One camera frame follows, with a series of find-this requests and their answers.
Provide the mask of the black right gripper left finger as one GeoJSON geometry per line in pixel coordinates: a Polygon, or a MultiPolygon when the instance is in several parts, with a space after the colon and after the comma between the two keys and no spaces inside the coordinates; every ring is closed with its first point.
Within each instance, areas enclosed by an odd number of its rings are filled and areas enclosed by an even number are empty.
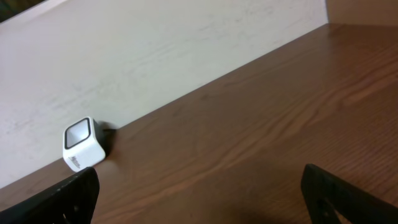
{"type": "Polygon", "coordinates": [[[90,223],[100,191],[94,168],[85,168],[1,212],[1,223],[90,223]]]}

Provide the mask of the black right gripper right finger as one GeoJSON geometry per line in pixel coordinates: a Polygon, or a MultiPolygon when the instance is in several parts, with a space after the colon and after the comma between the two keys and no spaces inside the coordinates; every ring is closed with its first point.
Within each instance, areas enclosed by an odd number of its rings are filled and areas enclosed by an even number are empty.
{"type": "Polygon", "coordinates": [[[351,223],[397,223],[397,207],[314,164],[304,168],[301,191],[312,223],[339,223],[338,214],[351,223]]]}

